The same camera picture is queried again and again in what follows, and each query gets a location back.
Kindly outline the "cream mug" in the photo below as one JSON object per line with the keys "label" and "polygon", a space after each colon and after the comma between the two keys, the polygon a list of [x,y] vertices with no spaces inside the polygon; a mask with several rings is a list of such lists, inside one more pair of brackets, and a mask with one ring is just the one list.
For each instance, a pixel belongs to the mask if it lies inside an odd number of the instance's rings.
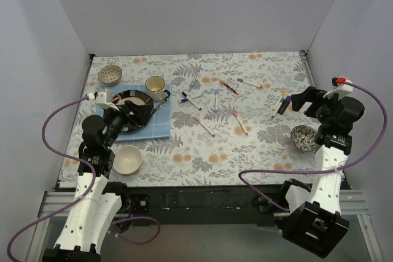
{"label": "cream mug", "polygon": [[153,101],[159,102],[168,99],[171,96],[169,90],[166,89],[166,82],[160,76],[151,76],[145,82],[147,94]]}

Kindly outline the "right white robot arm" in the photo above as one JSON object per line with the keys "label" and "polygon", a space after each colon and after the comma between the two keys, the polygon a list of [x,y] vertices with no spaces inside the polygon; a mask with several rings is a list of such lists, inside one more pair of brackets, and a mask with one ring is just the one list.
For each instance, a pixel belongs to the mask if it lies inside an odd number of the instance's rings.
{"label": "right white robot arm", "polygon": [[341,216],[341,168],[352,148],[353,124],[359,120],[365,107],[350,94],[348,85],[335,86],[330,91],[308,87],[290,97],[292,110],[298,112],[305,103],[304,114],[320,123],[314,142],[316,168],[313,184],[307,187],[295,179],[284,182],[278,195],[278,205],[289,216],[282,227],[283,238],[293,244],[326,258],[342,240],[349,222]]}

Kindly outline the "pink cap marker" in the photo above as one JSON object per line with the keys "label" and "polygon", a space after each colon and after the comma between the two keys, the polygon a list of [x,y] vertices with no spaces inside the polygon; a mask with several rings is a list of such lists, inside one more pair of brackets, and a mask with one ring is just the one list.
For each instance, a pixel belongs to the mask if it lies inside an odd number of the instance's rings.
{"label": "pink cap marker", "polygon": [[243,122],[241,121],[237,111],[235,111],[235,110],[233,111],[233,116],[235,117],[236,121],[238,122],[238,124],[239,124],[240,128],[242,129],[243,133],[245,135],[248,135],[248,131],[247,131],[246,127],[244,126]]}

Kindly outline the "black cap marker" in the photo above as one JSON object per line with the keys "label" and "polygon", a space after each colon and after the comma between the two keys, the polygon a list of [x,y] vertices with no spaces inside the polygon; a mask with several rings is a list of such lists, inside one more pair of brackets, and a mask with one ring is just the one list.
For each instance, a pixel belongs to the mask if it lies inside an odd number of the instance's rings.
{"label": "black cap marker", "polygon": [[182,95],[186,100],[188,100],[189,103],[191,103],[196,109],[201,110],[202,108],[184,91],[182,92]]}

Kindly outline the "grey cap marker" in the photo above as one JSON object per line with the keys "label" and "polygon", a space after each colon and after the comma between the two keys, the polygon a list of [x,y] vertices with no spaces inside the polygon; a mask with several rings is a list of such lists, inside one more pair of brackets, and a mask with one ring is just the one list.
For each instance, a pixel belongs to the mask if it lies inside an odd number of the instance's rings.
{"label": "grey cap marker", "polygon": [[244,80],[244,79],[241,79],[241,78],[237,78],[237,81],[238,81],[238,82],[241,82],[241,83],[245,83],[245,84],[250,85],[250,86],[253,86],[253,87],[256,87],[256,88],[261,88],[261,85],[260,85],[260,84],[254,83],[254,82],[250,82],[250,81],[248,81],[248,80]]}

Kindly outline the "floral dark bowl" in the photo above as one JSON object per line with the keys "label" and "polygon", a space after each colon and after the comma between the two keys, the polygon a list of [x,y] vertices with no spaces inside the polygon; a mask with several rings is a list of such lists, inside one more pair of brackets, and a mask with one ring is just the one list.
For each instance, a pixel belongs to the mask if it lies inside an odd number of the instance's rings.
{"label": "floral dark bowl", "polygon": [[301,152],[313,152],[317,148],[314,141],[317,131],[306,125],[298,125],[291,130],[290,140],[295,148]]}

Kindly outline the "yellow cap marker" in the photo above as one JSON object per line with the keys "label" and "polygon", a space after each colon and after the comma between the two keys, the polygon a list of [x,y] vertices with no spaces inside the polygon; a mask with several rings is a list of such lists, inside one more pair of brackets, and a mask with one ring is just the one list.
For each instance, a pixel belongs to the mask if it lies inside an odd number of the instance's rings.
{"label": "yellow cap marker", "polygon": [[281,93],[281,95],[280,95],[280,97],[278,98],[276,104],[273,106],[272,111],[275,111],[275,110],[279,107],[279,105],[280,105],[282,99],[285,97],[285,94],[286,94],[285,91],[283,91],[283,92]]}

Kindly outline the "dark rimmed plate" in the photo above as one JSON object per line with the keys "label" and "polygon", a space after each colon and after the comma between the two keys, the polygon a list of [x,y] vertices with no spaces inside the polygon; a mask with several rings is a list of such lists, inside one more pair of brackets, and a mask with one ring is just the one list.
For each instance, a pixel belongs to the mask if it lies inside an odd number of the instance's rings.
{"label": "dark rimmed plate", "polygon": [[[115,98],[112,98],[112,102],[120,109],[119,112],[122,113],[124,113],[122,111],[122,106],[125,104],[126,101],[132,101],[137,105],[153,104],[151,97],[148,94],[141,92],[139,90],[123,91],[115,95]],[[128,121],[122,132],[133,132],[133,131],[137,131],[138,129],[141,129],[142,127],[131,126],[130,122]]]}

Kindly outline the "patterned grey bowl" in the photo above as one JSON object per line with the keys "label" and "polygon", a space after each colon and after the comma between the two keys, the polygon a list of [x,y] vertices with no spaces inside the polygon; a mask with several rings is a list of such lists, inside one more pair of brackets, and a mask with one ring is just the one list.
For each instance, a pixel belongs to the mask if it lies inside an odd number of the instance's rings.
{"label": "patterned grey bowl", "polygon": [[121,81],[122,73],[120,66],[110,64],[99,70],[98,81],[105,86],[112,87]]}

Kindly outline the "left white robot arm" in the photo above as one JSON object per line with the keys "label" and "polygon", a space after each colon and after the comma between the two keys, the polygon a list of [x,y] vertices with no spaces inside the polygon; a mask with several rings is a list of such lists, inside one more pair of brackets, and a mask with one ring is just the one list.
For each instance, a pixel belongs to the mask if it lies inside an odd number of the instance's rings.
{"label": "left white robot arm", "polygon": [[111,147],[122,129],[135,122],[130,113],[136,106],[102,102],[100,107],[103,116],[91,115],[82,123],[74,204],[68,208],[54,247],[45,249],[43,261],[100,261],[102,243],[116,213],[130,208],[127,185],[110,183],[108,177],[115,157]]}

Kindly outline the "orange cap marker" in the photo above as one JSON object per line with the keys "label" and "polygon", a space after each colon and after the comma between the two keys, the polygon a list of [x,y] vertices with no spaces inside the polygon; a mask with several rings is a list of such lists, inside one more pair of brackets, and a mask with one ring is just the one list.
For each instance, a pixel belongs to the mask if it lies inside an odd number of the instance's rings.
{"label": "orange cap marker", "polygon": [[210,130],[198,117],[195,117],[194,119],[210,136],[216,136],[216,134],[212,130]]}

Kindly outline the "aluminium frame rail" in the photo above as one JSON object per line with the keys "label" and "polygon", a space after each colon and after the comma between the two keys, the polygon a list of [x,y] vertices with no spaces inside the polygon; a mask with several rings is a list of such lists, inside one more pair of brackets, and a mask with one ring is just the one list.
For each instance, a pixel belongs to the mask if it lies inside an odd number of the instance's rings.
{"label": "aluminium frame rail", "polygon": [[[251,208],[253,204],[262,202],[262,207],[275,210],[273,205],[267,204],[266,200],[257,196],[257,193],[246,187],[207,189],[202,187],[186,188],[167,188],[159,190],[154,188],[151,191],[142,190],[132,194],[132,198],[141,199],[133,201],[135,210],[141,212],[152,211],[153,208],[172,210],[174,209],[242,209]],[[50,192],[45,193],[40,209],[39,216],[52,213],[65,205],[71,203],[74,193],[71,192]],[[342,215],[368,215],[369,210],[360,190],[341,190],[340,208]],[[145,200],[144,205],[147,209],[141,209],[144,206],[140,202]]]}

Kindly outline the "blue checkered placemat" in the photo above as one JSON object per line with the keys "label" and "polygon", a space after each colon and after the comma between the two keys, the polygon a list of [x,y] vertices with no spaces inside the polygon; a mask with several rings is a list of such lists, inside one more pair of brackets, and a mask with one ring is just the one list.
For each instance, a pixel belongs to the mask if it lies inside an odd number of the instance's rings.
{"label": "blue checkered placemat", "polygon": [[[110,87],[109,89],[112,89],[113,91],[113,98],[115,98],[115,95],[127,90],[139,90],[147,93],[144,84],[117,85]],[[115,142],[133,142],[169,138],[171,133],[171,98],[172,96],[168,98],[162,108],[154,113],[147,126],[133,132],[122,132]],[[103,112],[104,110],[102,108],[96,106],[95,114],[102,117]]]}

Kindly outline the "light blue pen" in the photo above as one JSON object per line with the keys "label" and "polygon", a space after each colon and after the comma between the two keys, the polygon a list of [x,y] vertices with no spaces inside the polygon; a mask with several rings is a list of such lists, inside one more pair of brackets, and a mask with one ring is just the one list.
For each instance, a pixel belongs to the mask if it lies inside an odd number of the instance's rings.
{"label": "light blue pen", "polygon": [[196,71],[195,74],[194,74],[194,76],[193,76],[193,79],[192,79],[192,81],[191,81],[191,83],[190,83],[190,85],[189,85],[189,92],[191,92],[191,91],[193,90],[195,81],[196,81],[196,79],[197,79],[197,77],[198,77],[198,74],[199,74],[199,72]]}

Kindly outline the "plain cream bowl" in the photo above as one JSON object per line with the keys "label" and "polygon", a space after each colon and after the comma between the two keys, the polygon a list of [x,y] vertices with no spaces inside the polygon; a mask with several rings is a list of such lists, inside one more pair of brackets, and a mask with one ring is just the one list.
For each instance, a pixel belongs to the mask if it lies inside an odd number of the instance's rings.
{"label": "plain cream bowl", "polygon": [[142,153],[133,145],[121,147],[116,153],[113,168],[121,175],[132,175],[139,171],[142,165]]}

